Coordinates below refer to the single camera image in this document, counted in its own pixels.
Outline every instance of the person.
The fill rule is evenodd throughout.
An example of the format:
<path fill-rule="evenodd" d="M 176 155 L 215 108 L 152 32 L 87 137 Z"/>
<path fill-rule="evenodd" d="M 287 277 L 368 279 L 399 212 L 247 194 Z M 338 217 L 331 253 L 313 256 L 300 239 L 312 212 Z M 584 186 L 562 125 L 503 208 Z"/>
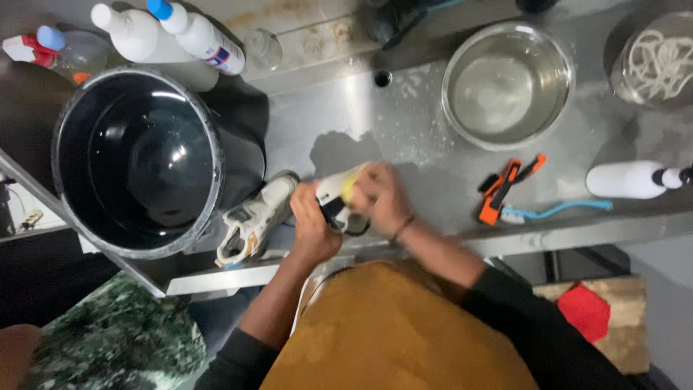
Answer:
<path fill-rule="evenodd" d="M 356 266 L 324 283 L 290 338 L 304 282 L 342 245 L 316 185 L 292 195 L 292 250 L 196 389 L 629 387 L 555 304 L 417 219 L 384 162 L 362 171 L 351 206 L 447 287 L 426 288 L 390 264 Z"/>

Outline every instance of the green marble surface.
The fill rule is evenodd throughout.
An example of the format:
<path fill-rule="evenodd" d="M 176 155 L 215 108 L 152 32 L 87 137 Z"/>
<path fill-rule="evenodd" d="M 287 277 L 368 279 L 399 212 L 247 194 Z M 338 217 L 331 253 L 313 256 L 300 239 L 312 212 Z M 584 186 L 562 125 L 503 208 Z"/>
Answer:
<path fill-rule="evenodd" d="M 206 361 L 185 302 L 122 272 L 42 332 L 22 389 L 174 389 Z"/>

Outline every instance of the sink drain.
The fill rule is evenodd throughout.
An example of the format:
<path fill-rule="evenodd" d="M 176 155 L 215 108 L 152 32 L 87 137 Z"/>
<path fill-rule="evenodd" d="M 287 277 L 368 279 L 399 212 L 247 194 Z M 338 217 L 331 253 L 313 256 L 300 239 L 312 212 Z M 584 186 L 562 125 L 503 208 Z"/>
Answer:
<path fill-rule="evenodd" d="M 376 87 L 385 88 L 392 82 L 392 73 L 386 70 L 377 71 L 373 77 L 373 82 L 376 84 Z"/>

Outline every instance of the red cloth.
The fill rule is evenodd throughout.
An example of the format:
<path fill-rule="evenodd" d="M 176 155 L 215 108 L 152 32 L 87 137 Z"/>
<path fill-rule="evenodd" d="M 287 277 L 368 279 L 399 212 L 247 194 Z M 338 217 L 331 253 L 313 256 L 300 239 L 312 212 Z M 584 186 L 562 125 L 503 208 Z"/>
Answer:
<path fill-rule="evenodd" d="M 611 306 L 583 284 L 566 291 L 558 300 L 565 319 L 590 343 L 595 343 L 608 333 Z"/>

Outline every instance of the blue bottle cap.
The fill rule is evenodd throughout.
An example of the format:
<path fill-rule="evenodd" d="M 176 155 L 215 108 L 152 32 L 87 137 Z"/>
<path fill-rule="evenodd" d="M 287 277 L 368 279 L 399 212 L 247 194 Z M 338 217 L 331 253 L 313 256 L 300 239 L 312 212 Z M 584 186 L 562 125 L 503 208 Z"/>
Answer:
<path fill-rule="evenodd" d="M 147 9 L 158 20 L 168 20 L 173 14 L 173 7 L 166 0 L 147 0 Z"/>
<path fill-rule="evenodd" d="M 60 51 L 65 47 L 65 36 L 58 30 L 48 26 L 39 27 L 36 31 L 36 39 L 41 46 L 49 49 Z"/>

